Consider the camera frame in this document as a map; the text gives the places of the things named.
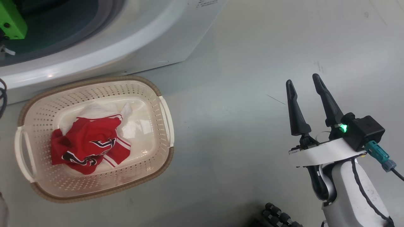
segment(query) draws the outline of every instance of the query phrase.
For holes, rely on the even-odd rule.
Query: white curved rim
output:
[[[186,6],[186,0],[172,0],[168,4],[167,8],[165,8],[165,10],[159,14],[158,17],[133,35],[124,38],[120,42],[114,43],[110,46],[105,46],[97,51],[70,59],[68,61],[59,62],[54,65],[31,71],[10,74],[11,72],[7,70],[7,67],[9,66],[5,66],[2,67],[0,77],[6,82],[7,87],[12,89],[48,81],[50,78],[54,79],[66,75],[76,74],[81,71],[86,71],[107,64],[140,49],[154,39],[158,38],[170,27],[172,27],[176,21],[178,21],[178,19],[184,13]],[[16,65],[18,65],[18,69],[23,70],[24,64],[25,62]]]

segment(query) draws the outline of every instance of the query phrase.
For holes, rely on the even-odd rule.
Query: laundry basket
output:
[[[115,168],[101,163],[90,175],[65,164],[53,166],[52,132],[72,124],[92,102],[118,107],[130,103],[133,113],[127,120],[136,128],[135,136],[127,138],[132,144],[130,156]],[[88,80],[42,93],[25,105],[18,126],[18,165],[34,191],[52,202],[76,202],[126,190],[162,174],[173,158],[174,131],[167,103],[156,86],[138,76]]]

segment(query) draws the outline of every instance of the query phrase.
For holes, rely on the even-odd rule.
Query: washing machine door opening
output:
[[[102,31],[119,14],[125,0],[14,0],[28,30],[25,39],[4,40],[15,55],[0,67],[65,50]]]

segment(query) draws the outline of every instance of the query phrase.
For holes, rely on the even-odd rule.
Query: robotic arm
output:
[[[377,144],[385,129],[370,116],[343,115],[318,74],[313,75],[313,81],[324,106],[325,123],[331,127],[329,141],[319,143],[309,135],[310,125],[304,120],[296,90],[288,80],[290,131],[300,136],[300,144],[289,151],[292,165],[307,168],[314,193],[323,201],[324,223],[329,227],[393,227],[383,201],[356,162],[356,157],[368,153],[386,172],[401,176],[394,169],[396,164]]]

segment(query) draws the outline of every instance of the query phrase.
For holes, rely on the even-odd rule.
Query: basket handle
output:
[[[23,173],[24,177],[30,182],[33,183],[34,181],[34,175],[31,173],[29,170],[27,163],[24,160],[23,156],[23,150],[22,150],[22,137],[24,134],[24,139],[27,144],[27,150],[28,150],[28,155],[29,155],[29,160],[31,162],[32,170],[35,172],[35,167],[34,167],[34,162],[32,159],[32,150],[31,146],[29,145],[29,140],[28,140],[28,134],[23,131],[23,126],[20,126],[17,128],[17,131],[15,132],[15,138],[14,138],[14,151],[15,151],[15,157],[17,159],[18,166],[20,167],[21,172]]]
[[[166,131],[169,133],[170,147],[173,147],[174,146],[173,119],[171,118],[170,109],[168,108],[166,100],[163,98],[163,96],[159,96],[159,98],[160,98],[161,103],[163,105],[163,117],[165,118],[165,122],[167,122]]]

